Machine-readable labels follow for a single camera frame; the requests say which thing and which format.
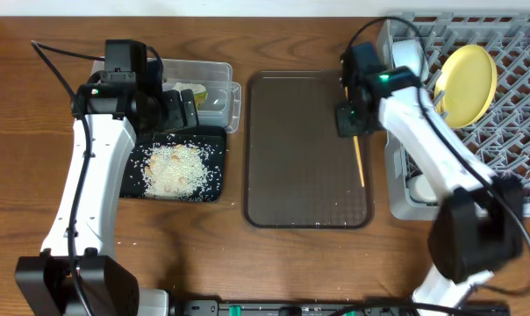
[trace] pile of rice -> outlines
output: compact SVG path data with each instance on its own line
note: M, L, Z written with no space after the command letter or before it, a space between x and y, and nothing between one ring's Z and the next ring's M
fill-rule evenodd
M141 170L147 185L145 195L187 199L196 190L209 190L207 176L211 172L203 165L203 153L204 150L191 144L153 148Z

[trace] black tray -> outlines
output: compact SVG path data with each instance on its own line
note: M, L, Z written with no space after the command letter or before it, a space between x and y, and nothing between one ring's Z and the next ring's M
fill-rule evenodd
M192 142L200 147L203 145L211 145L216 148L214 154L211 154L208 160L203 160L203 164L209 170L215 170L216 167L218 167L218 172L215 173L212 180L210 180L211 190L205 192L197 190L184 200L198 201L200 199L201 202L212 202L218 199L222 193L222 186L224 183L226 131L223 128L214 126L200 126L199 128L191 129L188 132L189 133L157 133L153 137L144 137L144 140L138 140L126 162L125 173L123 174L123 182L121 184L119 195L122 198L153 198L144 195L146 184L142 180L141 170L143 167L140 165L141 162L148 157L145 151L154 146L171 146L172 143L189 144Z
M262 228L361 228L373 216L368 139L339 138L340 71L265 71L250 83L244 215Z

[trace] dark gray tray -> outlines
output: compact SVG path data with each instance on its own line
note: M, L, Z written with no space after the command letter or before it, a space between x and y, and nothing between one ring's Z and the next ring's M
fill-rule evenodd
M244 214L263 228L360 228L374 211L369 144L365 187L352 139L337 135L340 71L266 71L250 83Z

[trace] black plate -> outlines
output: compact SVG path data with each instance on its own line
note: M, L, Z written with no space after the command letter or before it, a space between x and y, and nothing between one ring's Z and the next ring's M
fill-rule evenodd
M200 126L198 129L189 130L189 132L184 134L158 133L151 140L137 142L126 162L119 195L122 198L153 198L146 197L144 194L146 184L142 180L141 172L144 168L142 162L146 158L149 158L150 151L148 149L160 146L173 146L173 143L192 143L199 147L209 145L215 149L214 153L209 155L208 160L203 160L203 165L208 170L216 170L216 173L209 181L211 185L210 190L202 192L201 189L198 189L191 196L182 200L212 202L220 197L223 186L224 159L226 154L226 132L223 128L212 126Z

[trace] wooden stick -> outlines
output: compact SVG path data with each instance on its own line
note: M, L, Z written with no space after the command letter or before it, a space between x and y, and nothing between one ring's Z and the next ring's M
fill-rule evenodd
M359 175L361 175L361 185L364 188L364 175L362 173L361 148L359 147L359 138L357 136L353 137L353 143L355 144L356 162L359 164Z

